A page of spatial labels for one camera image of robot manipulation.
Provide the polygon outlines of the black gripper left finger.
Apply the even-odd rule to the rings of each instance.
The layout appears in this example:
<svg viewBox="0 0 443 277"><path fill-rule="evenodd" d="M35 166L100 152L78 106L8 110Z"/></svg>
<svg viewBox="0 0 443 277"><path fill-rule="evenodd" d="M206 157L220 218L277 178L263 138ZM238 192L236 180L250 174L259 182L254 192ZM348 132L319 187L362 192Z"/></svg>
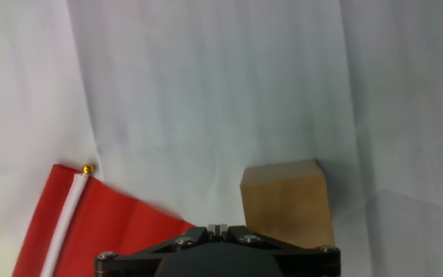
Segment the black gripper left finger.
<svg viewBox="0 0 443 277"><path fill-rule="evenodd" d="M95 257L94 277L154 276L163 259L214 242L216 235L217 225L192 227L179 236L131 255L103 252Z"/></svg>

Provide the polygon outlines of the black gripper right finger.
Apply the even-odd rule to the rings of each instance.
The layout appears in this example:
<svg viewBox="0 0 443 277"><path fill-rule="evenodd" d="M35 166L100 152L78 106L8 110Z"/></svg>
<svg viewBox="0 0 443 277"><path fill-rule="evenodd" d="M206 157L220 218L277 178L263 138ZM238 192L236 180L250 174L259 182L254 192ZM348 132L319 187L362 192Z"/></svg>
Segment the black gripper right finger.
<svg viewBox="0 0 443 277"><path fill-rule="evenodd" d="M266 235L250 231L245 225L217 225L217 242L232 243L244 250L255 250L250 258L262 267L269 265L262 255L270 258L282 276L339 277L341 275L341 250L332 245L303 249Z"/></svg>

